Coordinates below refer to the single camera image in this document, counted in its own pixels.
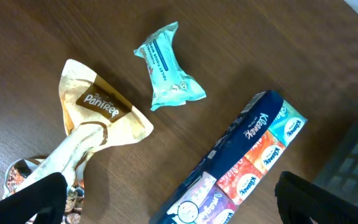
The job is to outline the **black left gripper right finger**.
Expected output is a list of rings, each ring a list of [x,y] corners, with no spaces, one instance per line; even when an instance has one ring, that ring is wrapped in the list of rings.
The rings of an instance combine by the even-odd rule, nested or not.
[[[283,171],[275,186],[284,224],[358,224],[358,207],[301,177]]]

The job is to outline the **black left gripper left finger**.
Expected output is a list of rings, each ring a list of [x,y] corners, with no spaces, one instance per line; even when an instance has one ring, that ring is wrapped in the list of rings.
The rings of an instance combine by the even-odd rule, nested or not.
[[[38,224],[62,222],[67,200],[67,182],[52,173],[0,201],[1,224],[24,224],[32,217]]]

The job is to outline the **Kleenex tissue multipack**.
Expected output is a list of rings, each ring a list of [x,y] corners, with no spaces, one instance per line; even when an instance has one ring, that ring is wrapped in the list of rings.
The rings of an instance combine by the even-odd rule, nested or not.
[[[228,223],[306,122],[276,91],[256,94],[149,222]]]

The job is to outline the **beige Pantree snack bag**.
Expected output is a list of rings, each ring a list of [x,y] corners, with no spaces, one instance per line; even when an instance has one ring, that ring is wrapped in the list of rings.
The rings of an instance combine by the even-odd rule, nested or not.
[[[108,147],[135,144],[153,124],[108,82],[81,62],[65,62],[58,87],[67,137],[45,159],[21,159],[6,171],[4,198],[54,172],[67,182],[62,223],[79,223],[87,162]]]

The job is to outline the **teal wet wipes packet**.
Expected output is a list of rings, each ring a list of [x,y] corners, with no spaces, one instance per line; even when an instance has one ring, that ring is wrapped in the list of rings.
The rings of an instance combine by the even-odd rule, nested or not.
[[[151,110],[163,106],[181,106],[188,101],[206,98],[201,85],[178,64],[173,51],[173,38],[178,22],[172,22],[150,34],[134,50],[134,55],[143,58],[147,65],[153,89]]]

